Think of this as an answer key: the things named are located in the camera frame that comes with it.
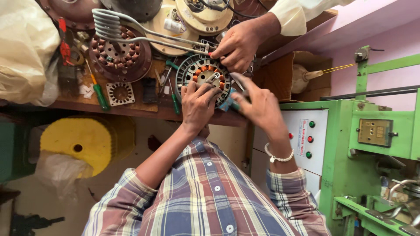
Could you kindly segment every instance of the white sleeve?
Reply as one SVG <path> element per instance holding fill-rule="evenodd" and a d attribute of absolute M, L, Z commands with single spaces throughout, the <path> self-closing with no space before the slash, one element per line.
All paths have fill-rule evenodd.
<path fill-rule="evenodd" d="M 278 0 L 269 12 L 274 13 L 281 24 L 281 34 L 296 36 L 306 33 L 306 22 L 322 11 L 337 5 L 345 6 L 354 0 Z"/>

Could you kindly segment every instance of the yellow plastic container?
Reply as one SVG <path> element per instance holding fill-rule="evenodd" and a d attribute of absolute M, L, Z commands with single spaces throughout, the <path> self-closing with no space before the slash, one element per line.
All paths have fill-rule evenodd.
<path fill-rule="evenodd" d="M 135 123 L 129 116 L 95 115 L 60 119 L 41 136 L 41 150 L 84 160 L 93 176 L 112 161 L 127 157 L 135 146 Z"/>

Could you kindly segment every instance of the silver bracelet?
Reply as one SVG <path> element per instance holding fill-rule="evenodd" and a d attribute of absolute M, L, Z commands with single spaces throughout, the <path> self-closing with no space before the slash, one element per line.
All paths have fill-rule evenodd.
<path fill-rule="evenodd" d="M 273 154 L 271 154 L 271 152 L 268 151 L 268 145 L 269 145 L 269 143 L 267 143 L 265 145 L 264 150 L 267 153 L 267 155 L 270 157 L 270 162 L 271 163 L 273 163 L 275 160 L 283 161 L 283 162 L 284 161 L 289 161 L 293 157 L 294 149 L 291 150 L 291 154 L 290 154 L 290 156 L 288 158 L 286 158 L 286 159 L 276 158 L 276 156 L 273 156 Z"/>

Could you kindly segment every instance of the hand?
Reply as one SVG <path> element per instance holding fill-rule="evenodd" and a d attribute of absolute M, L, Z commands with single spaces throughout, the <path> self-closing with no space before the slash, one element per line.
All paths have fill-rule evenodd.
<path fill-rule="evenodd" d="M 181 88 L 182 95 L 182 126 L 195 136 L 204 128 L 214 114 L 216 99 L 222 90 L 212 84 L 199 86 L 190 81 L 188 87 Z"/>
<path fill-rule="evenodd" d="M 211 58 L 220 58 L 230 72 L 243 73 L 254 59 L 258 46 L 280 31 L 280 22 L 273 13 L 241 22 L 226 32 Z"/>
<path fill-rule="evenodd" d="M 260 89 L 249 78 L 239 73 L 230 73 L 230 75 L 247 88 L 251 98 L 252 104 L 240 93 L 231 95 L 239 103 L 239 111 L 260 127 L 270 140 L 283 139 L 287 136 L 287 126 L 283 121 L 276 96 L 268 89 Z"/>

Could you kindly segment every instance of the plaid shirt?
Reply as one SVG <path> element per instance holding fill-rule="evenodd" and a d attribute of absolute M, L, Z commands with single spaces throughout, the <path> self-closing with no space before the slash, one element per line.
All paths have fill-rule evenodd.
<path fill-rule="evenodd" d="M 302 169 L 267 171 L 270 197 L 217 145 L 197 137 L 156 191 L 134 169 L 90 211 L 84 236 L 329 235 Z"/>

